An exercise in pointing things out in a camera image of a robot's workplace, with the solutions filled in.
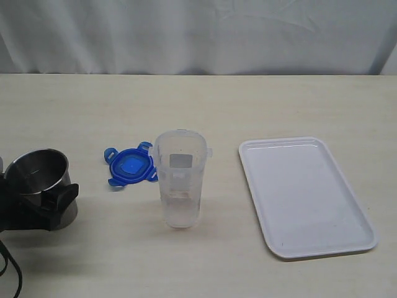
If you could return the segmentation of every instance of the plastic container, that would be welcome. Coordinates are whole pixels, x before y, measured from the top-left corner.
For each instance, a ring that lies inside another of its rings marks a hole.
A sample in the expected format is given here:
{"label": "plastic container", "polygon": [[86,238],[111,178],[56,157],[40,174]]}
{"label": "plastic container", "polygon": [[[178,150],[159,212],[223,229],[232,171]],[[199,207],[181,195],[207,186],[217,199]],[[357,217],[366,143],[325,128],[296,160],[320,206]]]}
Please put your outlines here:
{"label": "plastic container", "polygon": [[212,151],[197,132],[173,130],[156,139],[153,159],[164,217],[170,227],[188,228],[196,223],[208,156]]}

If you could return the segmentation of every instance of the white backdrop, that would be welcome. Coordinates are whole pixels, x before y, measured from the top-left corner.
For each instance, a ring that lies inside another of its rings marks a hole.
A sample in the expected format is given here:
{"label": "white backdrop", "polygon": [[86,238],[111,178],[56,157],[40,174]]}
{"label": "white backdrop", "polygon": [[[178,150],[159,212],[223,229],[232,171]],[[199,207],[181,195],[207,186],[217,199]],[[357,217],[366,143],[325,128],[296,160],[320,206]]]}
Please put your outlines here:
{"label": "white backdrop", "polygon": [[0,0],[0,72],[376,74],[396,16],[396,0]]}

